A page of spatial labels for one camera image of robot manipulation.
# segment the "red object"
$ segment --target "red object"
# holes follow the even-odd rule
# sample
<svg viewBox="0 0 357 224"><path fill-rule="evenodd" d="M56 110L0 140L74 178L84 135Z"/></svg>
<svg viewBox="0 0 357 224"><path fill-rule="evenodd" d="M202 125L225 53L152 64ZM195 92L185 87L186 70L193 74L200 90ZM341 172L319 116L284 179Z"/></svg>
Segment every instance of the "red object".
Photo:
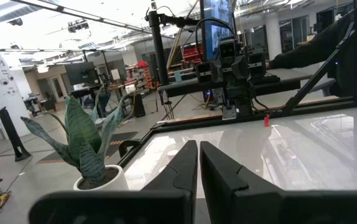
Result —
<svg viewBox="0 0 357 224"><path fill-rule="evenodd" d="M148 67L148 63L145 61L140 61L137 63L137 67L142 68L142 67Z"/></svg>
<svg viewBox="0 0 357 224"><path fill-rule="evenodd" d="M269 127L270 126L270 115L266 115L264 118L264 127Z"/></svg>
<svg viewBox="0 0 357 224"><path fill-rule="evenodd" d="M199 46L199 51L200 51L201 55L203 56L202 46ZM199 57L198 50L195 47L195 45L188 45L188 46L184 47L183 61L184 61L184 63L187 63L187 62L199 63L199 62L201 62L201 58Z"/></svg>

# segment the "black floor mat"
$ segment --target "black floor mat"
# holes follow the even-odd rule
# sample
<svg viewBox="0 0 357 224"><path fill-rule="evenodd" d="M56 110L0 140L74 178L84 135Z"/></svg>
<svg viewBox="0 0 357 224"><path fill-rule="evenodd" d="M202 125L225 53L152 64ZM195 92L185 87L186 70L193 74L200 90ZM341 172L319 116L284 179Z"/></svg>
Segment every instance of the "black floor mat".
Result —
<svg viewBox="0 0 357 224"><path fill-rule="evenodd" d="M124 140L130 140L132 139L138 132L133 131L129 133L119 133L119 134L113 134L111 137L111 142L109 143L110 147L106 151L106 158L109 158L112 156L117 150L119 145L124 141ZM50 163L57 163L57 162L64 162L64 160L61 159L60 155L58 155L57 152L53 152L50 155L46 156L45 158L41 159L38 164L50 164Z"/></svg>

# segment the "column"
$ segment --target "column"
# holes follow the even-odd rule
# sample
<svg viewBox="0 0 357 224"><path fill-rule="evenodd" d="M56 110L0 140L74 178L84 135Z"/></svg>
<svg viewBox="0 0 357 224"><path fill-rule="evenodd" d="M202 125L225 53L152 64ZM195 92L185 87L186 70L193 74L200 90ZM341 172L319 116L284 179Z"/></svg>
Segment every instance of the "column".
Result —
<svg viewBox="0 0 357 224"><path fill-rule="evenodd" d="M26 128L24 122L21 121L21 116L28 118L29 114L17 87L14 74L9 68L9 64L3 54L0 53L0 110L3 107L6 107L8 110L18 135L21 137L29 134L29 130ZM7 138L6 130L1 120L0 131L3 133L4 138Z"/></svg>
<svg viewBox="0 0 357 224"><path fill-rule="evenodd" d="M14 77L14 81L16 81L21 96L24 100L27 99L28 94L32 93L32 90L30 89L29 82L27 80L27 77L25 76L25 73L21 68L21 63L18 57L16 57L14 54L10 54L3 55L3 58L9 65L11 75Z"/></svg>
<svg viewBox="0 0 357 224"><path fill-rule="evenodd" d="M270 60L282 53L281 34L279 30L278 14L276 12L265 15L267 43Z"/></svg>

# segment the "computer monitor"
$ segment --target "computer monitor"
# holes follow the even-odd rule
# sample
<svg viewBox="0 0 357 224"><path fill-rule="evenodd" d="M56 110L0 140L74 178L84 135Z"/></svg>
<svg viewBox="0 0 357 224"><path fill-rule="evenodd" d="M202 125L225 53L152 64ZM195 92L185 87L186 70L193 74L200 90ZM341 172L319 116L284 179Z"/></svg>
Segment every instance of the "computer monitor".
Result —
<svg viewBox="0 0 357 224"><path fill-rule="evenodd" d="M93 62L66 65L65 70L67 71L71 85L77 85L81 83L92 84L95 82L95 80L98 79Z"/></svg>
<svg viewBox="0 0 357 224"><path fill-rule="evenodd" d="M233 1L232 0L201 0L201 18L215 18L226 22L233 27ZM218 51L219 40L232 34L227 28L206 21L202 24L203 58L213 60Z"/></svg>

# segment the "white pot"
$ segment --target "white pot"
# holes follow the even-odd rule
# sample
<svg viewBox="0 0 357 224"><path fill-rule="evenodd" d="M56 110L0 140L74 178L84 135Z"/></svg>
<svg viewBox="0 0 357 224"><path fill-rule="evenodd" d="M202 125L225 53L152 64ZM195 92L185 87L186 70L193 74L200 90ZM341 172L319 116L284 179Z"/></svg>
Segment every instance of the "white pot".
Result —
<svg viewBox="0 0 357 224"><path fill-rule="evenodd" d="M83 181L83 177L80 177L76 182L75 184L73 184L73 190L76 190L76 191L95 191L95 190L129 190L129 187L128 187L128 183L126 182L126 178L124 176L124 172L122 170L122 167L120 166L117 166L117 165L107 165L105 166L105 168L115 168L117 169L119 172L117 174L117 176L112 179L111 181L109 181L108 183L102 185L102 186L99 186L99 187L96 187L94 189L90 189L90 190L81 190L78 188L78 185L80 184L80 182Z"/></svg>

